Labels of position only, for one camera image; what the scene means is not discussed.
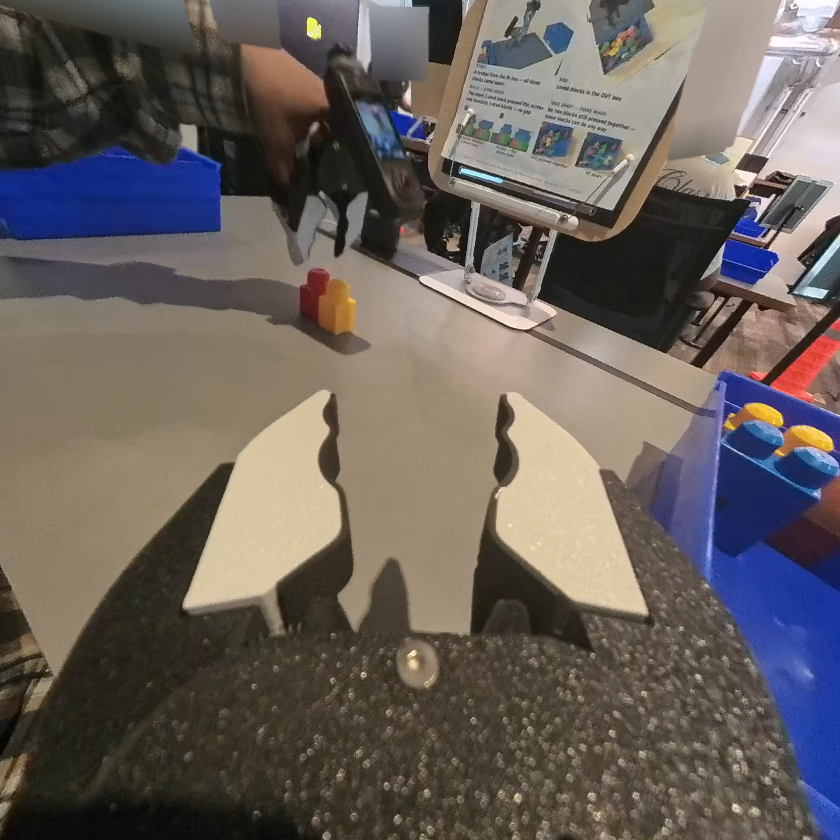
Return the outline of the small printed card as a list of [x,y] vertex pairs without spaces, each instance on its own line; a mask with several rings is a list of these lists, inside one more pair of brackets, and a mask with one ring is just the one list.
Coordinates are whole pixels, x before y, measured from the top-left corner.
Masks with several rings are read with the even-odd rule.
[[513,262],[513,236],[506,234],[496,242],[485,247],[481,258],[480,273],[483,277],[512,287],[515,269]]

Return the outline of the printed instruction sheet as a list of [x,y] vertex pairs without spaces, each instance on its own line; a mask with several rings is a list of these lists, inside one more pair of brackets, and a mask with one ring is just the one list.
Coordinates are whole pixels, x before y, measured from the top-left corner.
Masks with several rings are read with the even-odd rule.
[[707,6],[487,2],[443,172],[612,227],[676,108]]

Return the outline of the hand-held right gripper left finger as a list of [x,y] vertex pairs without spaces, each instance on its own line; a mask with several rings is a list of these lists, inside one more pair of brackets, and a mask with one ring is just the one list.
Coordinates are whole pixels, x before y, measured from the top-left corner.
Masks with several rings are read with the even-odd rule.
[[349,583],[339,430],[336,395],[319,391],[239,453],[182,602],[186,614],[254,607],[280,635],[299,629],[314,600]]

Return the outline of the red mega block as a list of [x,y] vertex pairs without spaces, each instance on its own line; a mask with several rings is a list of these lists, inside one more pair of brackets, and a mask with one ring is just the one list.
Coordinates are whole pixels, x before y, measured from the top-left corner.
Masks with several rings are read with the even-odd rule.
[[308,271],[305,282],[299,287],[299,310],[303,318],[319,322],[320,302],[327,293],[330,280],[330,273],[324,268]]
[[838,561],[839,496],[826,493],[813,508],[770,535],[766,543],[806,569]]

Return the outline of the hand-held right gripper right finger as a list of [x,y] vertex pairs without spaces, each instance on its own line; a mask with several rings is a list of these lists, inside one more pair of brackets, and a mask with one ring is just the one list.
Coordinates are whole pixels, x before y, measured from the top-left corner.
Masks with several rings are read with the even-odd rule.
[[472,588],[472,627],[502,602],[531,631],[583,631],[596,616],[650,624],[650,611],[607,493],[585,447],[519,393],[502,394],[490,495]]

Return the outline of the person's left forearm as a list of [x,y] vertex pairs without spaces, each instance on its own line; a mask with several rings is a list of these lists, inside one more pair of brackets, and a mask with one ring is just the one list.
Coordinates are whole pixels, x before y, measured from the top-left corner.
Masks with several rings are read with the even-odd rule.
[[34,169],[112,147],[169,163],[183,124],[253,134],[240,46],[209,2],[185,2],[194,51],[143,45],[1,8],[1,166]]

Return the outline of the blue two-stud mega block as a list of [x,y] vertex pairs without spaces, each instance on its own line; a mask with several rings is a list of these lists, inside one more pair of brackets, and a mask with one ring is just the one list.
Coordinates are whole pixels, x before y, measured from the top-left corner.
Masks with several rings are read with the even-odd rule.
[[737,557],[790,525],[822,500],[838,462],[810,445],[784,455],[781,430],[750,419],[728,430],[720,445],[715,547]]

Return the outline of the yellow single-stud mega block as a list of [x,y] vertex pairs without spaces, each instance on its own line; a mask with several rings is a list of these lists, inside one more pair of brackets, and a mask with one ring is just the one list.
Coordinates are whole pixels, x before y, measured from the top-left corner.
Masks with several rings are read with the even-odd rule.
[[333,335],[351,333],[355,327],[356,300],[350,284],[331,278],[318,300],[318,325]]

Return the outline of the dark monitor screen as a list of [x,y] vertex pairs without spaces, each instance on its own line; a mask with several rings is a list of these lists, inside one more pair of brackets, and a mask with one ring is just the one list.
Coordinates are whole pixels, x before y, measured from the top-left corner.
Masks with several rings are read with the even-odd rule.
[[305,60],[323,59],[336,44],[358,45],[360,1],[277,1],[280,41]]

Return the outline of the white document stand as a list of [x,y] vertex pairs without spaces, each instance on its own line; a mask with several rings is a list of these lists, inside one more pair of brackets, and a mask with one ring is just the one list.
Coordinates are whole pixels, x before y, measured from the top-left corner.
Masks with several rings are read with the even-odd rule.
[[[436,187],[469,202],[465,266],[421,284],[510,329],[551,320],[537,297],[558,237],[613,238],[652,191],[708,7],[471,3],[427,156]],[[529,294],[476,268],[482,208],[548,233]]]

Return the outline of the yellow two-stud mega block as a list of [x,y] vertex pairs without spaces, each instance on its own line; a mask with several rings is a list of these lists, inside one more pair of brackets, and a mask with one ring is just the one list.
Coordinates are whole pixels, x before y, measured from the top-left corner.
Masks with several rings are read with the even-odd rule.
[[835,451],[833,437],[820,427],[802,423],[785,425],[779,410],[760,402],[747,403],[737,412],[730,413],[722,425],[722,434],[729,434],[752,420],[765,422],[783,433],[783,444],[774,451],[776,456],[786,456],[797,448],[814,448],[829,455]]

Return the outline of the person's left hand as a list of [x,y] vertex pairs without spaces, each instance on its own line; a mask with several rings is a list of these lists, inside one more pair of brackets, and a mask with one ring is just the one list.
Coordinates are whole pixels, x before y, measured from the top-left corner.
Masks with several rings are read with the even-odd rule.
[[276,182],[288,184],[296,149],[329,110],[323,81],[284,49],[241,45],[248,114]]

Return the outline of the red floor mat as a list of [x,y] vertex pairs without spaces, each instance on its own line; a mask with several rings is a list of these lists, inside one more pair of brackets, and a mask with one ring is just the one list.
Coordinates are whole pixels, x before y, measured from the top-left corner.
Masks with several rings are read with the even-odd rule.
[[838,310],[830,310],[769,372],[752,371],[749,378],[774,390],[812,403],[810,388],[839,351]]

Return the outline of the black framed panel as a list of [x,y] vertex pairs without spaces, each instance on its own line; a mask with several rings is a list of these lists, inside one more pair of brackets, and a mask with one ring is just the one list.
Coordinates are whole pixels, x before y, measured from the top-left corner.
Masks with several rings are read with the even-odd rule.
[[784,192],[757,219],[764,230],[793,233],[835,183],[809,175],[797,175]]
[[824,305],[833,305],[839,298],[839,217],[829,222],[800,255],[804,270],[790,288],[792,296]]

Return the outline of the blue plastic bin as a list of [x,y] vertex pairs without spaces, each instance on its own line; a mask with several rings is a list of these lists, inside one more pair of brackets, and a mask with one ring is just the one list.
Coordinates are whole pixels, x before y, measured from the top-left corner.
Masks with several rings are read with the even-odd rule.
[[712,424],[748,402],[780,408],[784,419],[813,425],[838,442],[837,415],[757,381],[725,372],[702,404],[644,388],[693,412],[693,421],[665,458],[650,514],[691,558],[739,626],[790,738],[815,822],[823,838],[839,838],[838,555],[817,574],[765,541],[738,556],[716,544],[724,479]]
[[222,223],[221,169],[185,148],[168,164],[112,148],[72,163],[2,169],[2,237],[214,233]]

